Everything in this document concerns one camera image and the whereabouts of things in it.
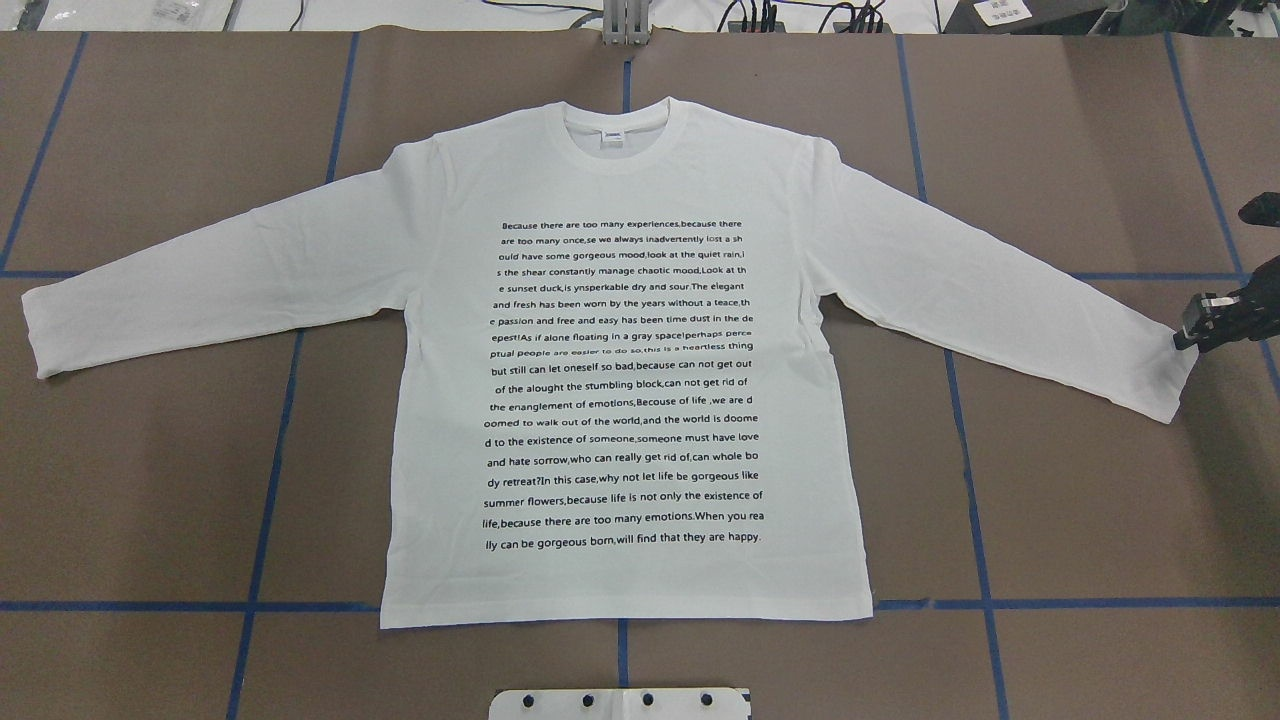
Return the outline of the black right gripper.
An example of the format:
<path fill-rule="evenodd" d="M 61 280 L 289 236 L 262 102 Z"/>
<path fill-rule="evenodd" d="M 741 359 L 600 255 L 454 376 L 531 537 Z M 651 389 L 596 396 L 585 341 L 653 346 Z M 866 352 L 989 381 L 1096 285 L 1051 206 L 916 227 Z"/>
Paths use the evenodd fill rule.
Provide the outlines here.
<path fill-rule="evenodd" d="M 1279 333 L 1279 283 L 1249 283 L 1226 296 L 1194 295 L 1174 334 L 1176 350 L 1207 354 L 1240 340 L 1261 341 Z"/>

